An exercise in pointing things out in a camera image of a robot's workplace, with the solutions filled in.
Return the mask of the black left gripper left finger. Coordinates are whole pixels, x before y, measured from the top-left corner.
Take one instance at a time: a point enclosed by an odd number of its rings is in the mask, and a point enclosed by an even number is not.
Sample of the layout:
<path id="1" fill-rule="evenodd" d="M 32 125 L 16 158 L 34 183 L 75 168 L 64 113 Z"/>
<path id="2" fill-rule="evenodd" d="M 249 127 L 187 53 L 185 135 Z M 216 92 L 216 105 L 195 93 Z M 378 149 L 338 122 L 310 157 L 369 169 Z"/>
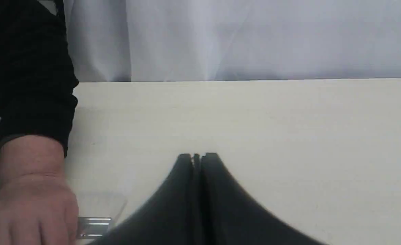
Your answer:
<path id="1" fill-rule="evenodd" d="M 177 157 L 155 193 L 93 245 L 193 245 L 191 155 Z"/>

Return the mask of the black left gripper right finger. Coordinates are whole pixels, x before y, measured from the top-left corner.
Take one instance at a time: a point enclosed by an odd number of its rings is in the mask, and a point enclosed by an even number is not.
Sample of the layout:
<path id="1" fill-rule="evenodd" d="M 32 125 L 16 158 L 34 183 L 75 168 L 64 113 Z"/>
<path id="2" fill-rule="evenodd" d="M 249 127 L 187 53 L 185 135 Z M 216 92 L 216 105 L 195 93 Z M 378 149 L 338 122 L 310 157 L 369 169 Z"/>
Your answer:
<path id="1" fill-rule="evenodd" d="M 202 222 L 209 245 L 320 245 L 259 204 L 217 153 L 200 163 Z"/>

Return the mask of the black sleeved forearm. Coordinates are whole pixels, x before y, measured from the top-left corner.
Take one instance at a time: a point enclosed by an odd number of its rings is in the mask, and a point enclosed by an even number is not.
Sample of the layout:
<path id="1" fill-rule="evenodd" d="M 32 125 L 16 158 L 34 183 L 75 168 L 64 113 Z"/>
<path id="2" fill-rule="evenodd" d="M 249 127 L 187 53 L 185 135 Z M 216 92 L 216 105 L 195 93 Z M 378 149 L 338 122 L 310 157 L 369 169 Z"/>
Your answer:
<path id="1" fill-rule="evenodd" d="M 37 0 L 0 0 L 0 148 L 37 135 L 67 155 L 79 82 L 65 33 Z"/>

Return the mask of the person's bare hand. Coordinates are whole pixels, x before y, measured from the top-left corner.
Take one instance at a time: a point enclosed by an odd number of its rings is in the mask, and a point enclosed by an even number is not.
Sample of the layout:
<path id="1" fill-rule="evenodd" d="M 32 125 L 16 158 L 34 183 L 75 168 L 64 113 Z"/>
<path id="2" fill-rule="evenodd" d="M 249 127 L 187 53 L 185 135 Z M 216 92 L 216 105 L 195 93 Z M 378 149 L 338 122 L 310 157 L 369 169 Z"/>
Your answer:
<path id="1" fill-rule="evenodd" d="M 74 245 L 76 196 L 62 177 L 27 175 L 0 184 L 0 245 Z"/>

